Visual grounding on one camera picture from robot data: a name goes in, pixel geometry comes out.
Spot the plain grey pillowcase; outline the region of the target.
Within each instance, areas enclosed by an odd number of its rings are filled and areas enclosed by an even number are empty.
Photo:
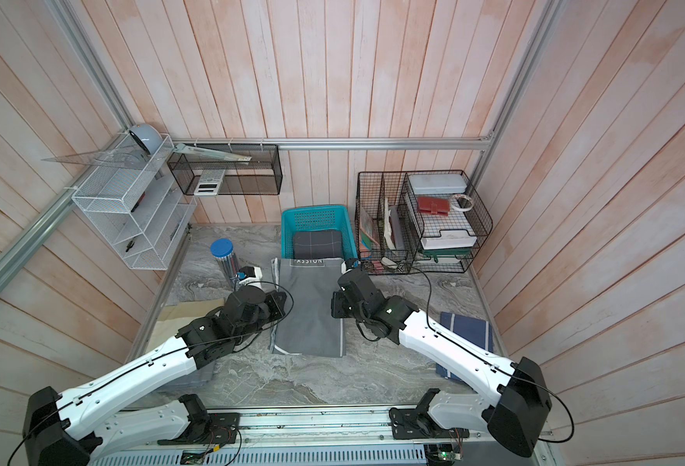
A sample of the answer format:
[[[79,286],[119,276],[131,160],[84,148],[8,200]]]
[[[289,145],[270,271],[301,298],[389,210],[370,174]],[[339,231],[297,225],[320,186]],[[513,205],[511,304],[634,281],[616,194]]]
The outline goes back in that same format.
[[[275,327],[276,355],[343,357],[344,322],[332,317],[332,298],[343,274],[342,258],[273,260],[273,278],[293,301],[288,316]]]

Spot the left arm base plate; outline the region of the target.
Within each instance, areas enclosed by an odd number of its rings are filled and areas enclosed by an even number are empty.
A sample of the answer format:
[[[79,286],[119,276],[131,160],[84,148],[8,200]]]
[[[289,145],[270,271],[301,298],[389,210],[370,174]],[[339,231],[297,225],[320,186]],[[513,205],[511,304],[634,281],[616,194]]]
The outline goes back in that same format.
[[[241,415],[239,413],[213,413],[206,423],[190,423],[181,436],[172,440],[158,440],[159,446],[224,447],[238,440]]]

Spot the beige and grey pillowcase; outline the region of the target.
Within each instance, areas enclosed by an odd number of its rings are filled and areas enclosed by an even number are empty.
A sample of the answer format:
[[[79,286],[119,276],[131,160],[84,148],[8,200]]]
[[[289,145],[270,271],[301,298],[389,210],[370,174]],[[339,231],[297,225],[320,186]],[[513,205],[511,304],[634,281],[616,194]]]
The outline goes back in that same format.
[[[196,318],[204,318],[210,311],[223,304],[223,299],[216,299],[181,302],[174,306],[166,306],[156,320],[144,351],[148,353],[154,350],[169,338],[174,337],[181,328],[187,326]]]

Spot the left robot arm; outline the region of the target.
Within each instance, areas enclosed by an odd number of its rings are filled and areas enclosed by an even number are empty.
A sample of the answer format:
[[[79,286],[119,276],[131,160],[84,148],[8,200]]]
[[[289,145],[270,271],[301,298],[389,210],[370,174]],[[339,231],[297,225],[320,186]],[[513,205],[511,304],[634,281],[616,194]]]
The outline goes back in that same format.
[[[295,305],[285,287],[244,285],[224,304],[183,326],[149,353],[76,388],[48,386],[30,396],[22,440],[31,465],[86,465],[154,441],[212,442],[214,421],[200,397],[182,395],[163,407],[128,406],[174,380],[247,348]]]

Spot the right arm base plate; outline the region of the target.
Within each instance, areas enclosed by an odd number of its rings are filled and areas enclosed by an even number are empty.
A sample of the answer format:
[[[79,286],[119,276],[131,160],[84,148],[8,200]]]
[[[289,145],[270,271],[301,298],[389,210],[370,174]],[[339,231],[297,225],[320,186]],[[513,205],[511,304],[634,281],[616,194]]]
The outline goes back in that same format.
[[[388,412],[395,440],[451,439],[464,440],[470,437],[468,429],[444,429],[418,409],[391,408]]]

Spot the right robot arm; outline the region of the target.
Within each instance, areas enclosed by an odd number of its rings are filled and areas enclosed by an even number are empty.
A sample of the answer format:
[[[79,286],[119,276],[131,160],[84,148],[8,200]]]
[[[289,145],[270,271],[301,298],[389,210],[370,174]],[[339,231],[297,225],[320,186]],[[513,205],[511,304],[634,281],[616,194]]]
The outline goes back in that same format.
[[[399,295],[386,297],[359,268],[338,280],[333,318],[352,318],[369,341],[388,341],[424,355],[476,392],[476,398],[432,388],[414,409],[389,412],[398,440],[438,439],[478,431],[520,457],[534,454],[557,395],[540,366],[490,353],[430,318]]]

